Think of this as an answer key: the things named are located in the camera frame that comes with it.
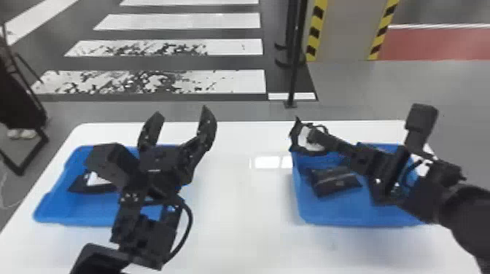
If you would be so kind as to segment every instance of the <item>gray floor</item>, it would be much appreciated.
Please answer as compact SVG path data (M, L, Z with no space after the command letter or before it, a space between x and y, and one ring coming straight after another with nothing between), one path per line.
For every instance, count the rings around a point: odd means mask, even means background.
M489 0L403 0L394 24L490 23Z
M286 110L281 102L206 104L220 121L255 121L293 120L295 115L303 120L404 119L413 102L430 103L441 111L429 140L431 146L439 157L462 165L472 183L490 187L486 181L490 62L330 62L313 63L310 70L319 102L299 103L298 109ZM51 142L24 177L9 174L3 189L6 203L21 199L30 190L64 139L80 123L144 121L156 110L168 121L195 121L201 105L199 102L46 103L52 117L47 129ZM10 142L0 138L0 147L12 147ZM0 211L0 227L14 210Z
M41 0L1 0L0 19L7 22L40 2Z

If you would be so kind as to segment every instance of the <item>blue plastic bin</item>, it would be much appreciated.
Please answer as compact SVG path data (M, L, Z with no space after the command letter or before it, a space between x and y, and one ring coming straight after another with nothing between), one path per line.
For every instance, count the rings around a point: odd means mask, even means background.
M397 149L394 144L370 145L391 153ZM292 152L293 179L301 218L311 224L346 227L405 227L423 224L395 205L373 205L367 180L363 176L357 177L362 188L318 198L308 182L305 170L335 167L342 159L338 153L309 157ZM412 184L417 178L417 173L413 171L408 177L408 184Z
M119 209L117 193L83 195L67 190L75 178L84 173L84 161L92 148L93 146L81 146L71 154L60 178L39 202L34 212L36 221L81 227L112 226ZM128 147L128 149L138 156L135 147ZM161 210L161 205L155 205L143 208L142 213L151 219L158 219Z

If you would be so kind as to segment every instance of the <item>robotic hand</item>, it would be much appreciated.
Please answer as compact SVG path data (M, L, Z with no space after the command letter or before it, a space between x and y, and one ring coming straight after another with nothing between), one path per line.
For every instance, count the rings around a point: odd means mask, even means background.
M367 177L375 204L395 204L423 222L447 227L458 244L475 256L482 271L490 273L490 192L461 183L466 178L459 166L424 152L437 118L438 110L433 106L414 104L405 124L405 143L394 154L352 145L330 135L323 126L303 124L297 118L289 134L291 150L311 156L329 152L345 156L352 171ZM306 143L321 149L310 150L299 144L304 128L309 129ZM412 154L423 160L405 168ZM429 166L427 174L408 186L408 174L424 162Z
M138 139L139 159L116 143L95 146L86 159L87 169L110 181L120 193L120 209L110 238L119 248L87 244L71 273L122 273L130 263L161 270L184 245L193 215L179 191L192 181L197 164L210 150L217 121L204 106L196 137L180 146L157 146L164 121L156 112L144 124ZM111 187L99 189L113 190ZM143 207L156 205L163 206L159 220L141 214ZM188 215L187 229L172 250L182 211Z

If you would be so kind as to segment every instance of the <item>hazard stripe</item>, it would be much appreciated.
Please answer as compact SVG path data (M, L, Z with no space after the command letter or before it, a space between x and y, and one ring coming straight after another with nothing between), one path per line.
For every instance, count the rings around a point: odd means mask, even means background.
M384 8L383 17L379 23L378 31L376 32L376 37L373 41L373 45L370 48L368 60L378 60L379 51L381 50L381 45L384 42L386 32L388 31L389 24L393 20L393 14L396 10L400 0L388 0Z
M306 60L308 62L315 61L319 51L327 4L328 0L315 0L315 7L311 16L311 27L308 33L308 45L306 47Z

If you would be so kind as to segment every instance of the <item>white shoe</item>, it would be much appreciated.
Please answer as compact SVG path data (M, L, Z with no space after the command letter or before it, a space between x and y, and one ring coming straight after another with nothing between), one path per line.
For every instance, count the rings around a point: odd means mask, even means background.
M33 139L37 136L37 133L35 130L22 130L22 133L20 133L20 137L22 139Z
M16 140L20 138L20 132L21 130L8 130L7 131L7 137L9 137L12 140Z

